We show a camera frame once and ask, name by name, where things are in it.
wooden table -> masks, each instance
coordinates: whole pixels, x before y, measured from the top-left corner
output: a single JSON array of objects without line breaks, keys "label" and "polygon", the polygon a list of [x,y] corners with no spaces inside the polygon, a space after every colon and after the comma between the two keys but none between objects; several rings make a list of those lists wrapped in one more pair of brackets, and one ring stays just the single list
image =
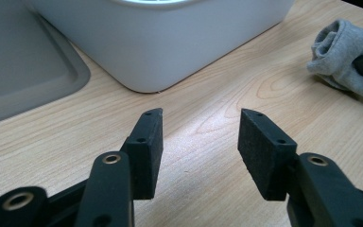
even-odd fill
[{"label": "wooden table", "polygon": [[333,159],[363,189],[363,102],[309,74],[310,46],[337,18],[363,27],[363,9],[296,0],[285,20],[158,94],[134,93],[79,51],[92,72],[79,92],[0,122],[0,196],[38,185],[49,196],[119,150],[144,111],[164,109],[164,155],[136,226],[289,226],[286,202],[264,201],[237,151],[241,108],[269,116],[298,153]]}]

crumpled cloth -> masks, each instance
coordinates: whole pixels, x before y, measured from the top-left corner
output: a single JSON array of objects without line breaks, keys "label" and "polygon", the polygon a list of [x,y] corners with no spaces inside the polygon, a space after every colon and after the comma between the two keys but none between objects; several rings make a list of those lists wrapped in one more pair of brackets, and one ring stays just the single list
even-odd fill
[{"label": "crumpled cloth", "polygon": [[363,55],[363,28],[338,19],[324,28],[311,46],[313,58],[307,70],[331,86],[363,96],[363,76],[353,61]]}]

wood grain surface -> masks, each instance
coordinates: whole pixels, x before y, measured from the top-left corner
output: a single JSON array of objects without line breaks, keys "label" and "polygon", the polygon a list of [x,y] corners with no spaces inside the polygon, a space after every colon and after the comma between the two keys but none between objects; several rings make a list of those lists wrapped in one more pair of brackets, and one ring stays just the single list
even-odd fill
[{"label": "wood grain surface", "polygon": [[264,201],[237,150],[241,108],[262,112],[298,144],[333,159],[363,189],[363,101],[309,74],[310,46],[337,18],[363,27],[363,9],[296,0],[277,26],[157,94],[91,69],[80,91],[0,122],[0,196],[38,185],[54,195],[119,150],[140,114],[164,109],[156,197],[136,201],[136,226],[289,226],[286,202]]}]

gray tray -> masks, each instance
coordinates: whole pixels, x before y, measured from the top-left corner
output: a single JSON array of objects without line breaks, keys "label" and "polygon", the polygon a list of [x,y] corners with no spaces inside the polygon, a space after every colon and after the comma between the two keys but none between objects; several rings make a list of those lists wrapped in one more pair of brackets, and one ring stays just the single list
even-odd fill
[{"label": "gray tray", "polygon": [[0,120],[73,94],[90,70],[54,27],[21,0],[0,0]]}]

white plastic bin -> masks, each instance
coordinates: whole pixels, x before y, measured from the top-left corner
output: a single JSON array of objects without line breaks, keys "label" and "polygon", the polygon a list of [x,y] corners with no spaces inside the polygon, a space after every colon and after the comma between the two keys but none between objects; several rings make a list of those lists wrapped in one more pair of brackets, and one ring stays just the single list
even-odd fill
[{"label": "white plastic bin", "polygon": [[162,91],[281,22],[294,0],[32,0],[126,87]]}]

